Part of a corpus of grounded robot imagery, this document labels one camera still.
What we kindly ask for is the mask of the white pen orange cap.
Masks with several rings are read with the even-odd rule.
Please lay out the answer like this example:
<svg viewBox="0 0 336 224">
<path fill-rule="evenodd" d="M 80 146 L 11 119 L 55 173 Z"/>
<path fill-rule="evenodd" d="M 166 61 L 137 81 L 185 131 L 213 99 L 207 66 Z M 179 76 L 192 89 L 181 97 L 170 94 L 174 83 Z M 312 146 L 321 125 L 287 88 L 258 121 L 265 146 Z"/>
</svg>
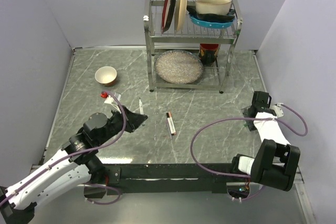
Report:
<svg viewBox="0 0 336 224">
<path fill-rule="evenodd" d="M 169 119 L 170 119 L 170 122 L 171 122 L 171 132 L 172 132 L 173 135 L 176 135 L 176 129 L 175 129 L 175 125 L 174 125 L 174 122 L 173 122 L 172 113 L 168 112 L 168 114 L 169 114 Z"/>
</svg>

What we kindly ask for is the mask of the green white pen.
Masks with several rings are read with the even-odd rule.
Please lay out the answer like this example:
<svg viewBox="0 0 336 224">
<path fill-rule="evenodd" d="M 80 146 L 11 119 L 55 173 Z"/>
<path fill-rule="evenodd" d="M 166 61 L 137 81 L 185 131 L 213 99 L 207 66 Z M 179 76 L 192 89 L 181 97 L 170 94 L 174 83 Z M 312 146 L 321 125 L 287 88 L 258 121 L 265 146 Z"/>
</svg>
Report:
<svg viewBox="0 0 336 224">
<path fill-rule="evenodd" d="M 141 99 L 139 99 L 139 111 L 140 111 L 140 114 L 144 115 L 143 103 Z"/>
</svg>

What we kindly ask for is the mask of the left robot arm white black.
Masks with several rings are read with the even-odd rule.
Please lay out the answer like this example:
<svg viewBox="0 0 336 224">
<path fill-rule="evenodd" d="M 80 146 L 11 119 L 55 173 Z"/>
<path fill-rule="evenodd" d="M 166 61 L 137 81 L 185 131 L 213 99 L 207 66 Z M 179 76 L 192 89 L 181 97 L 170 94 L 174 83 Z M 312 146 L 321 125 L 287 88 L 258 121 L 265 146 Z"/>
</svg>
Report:
<svg viewBox="0 0 336 224">
<path fill-rule="evenodd" d="M 105 167 L 96 156 L 112 137 L 134 132 L 147 115 L 127 108 L 113 112 L 108 118 L 94 113 L 79 131 L 51 157 L 26 178 L 9 187 L 1 187 L 1 215 L 5 223 L 29 223 L 35 210 L 68 190 L 88 182 L 98 183 Z"/>
</svg>

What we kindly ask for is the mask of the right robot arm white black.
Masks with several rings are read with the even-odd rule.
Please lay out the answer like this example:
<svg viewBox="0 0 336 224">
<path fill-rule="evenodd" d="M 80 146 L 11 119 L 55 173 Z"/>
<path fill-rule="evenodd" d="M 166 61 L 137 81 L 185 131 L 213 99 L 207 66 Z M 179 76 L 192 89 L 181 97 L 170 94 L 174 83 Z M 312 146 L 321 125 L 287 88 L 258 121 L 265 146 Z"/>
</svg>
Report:
<svg viewBox="0 0 336 224">
<path fill-rule="evenodd" d="M 255 91 L 250 107 L 243 110 L 250 131 L 257 131 L 261 146 L 256 157 L 242 154 L 232 160 L 231 178 L 242 181 L 247 175 L 254 183 L 289 191 L 292 188 L 300 158 L 300 149 L 285 138 L 278 123 L 284 116 L 282 104 L 271 104 L 267 92 Z"/>
</svg>

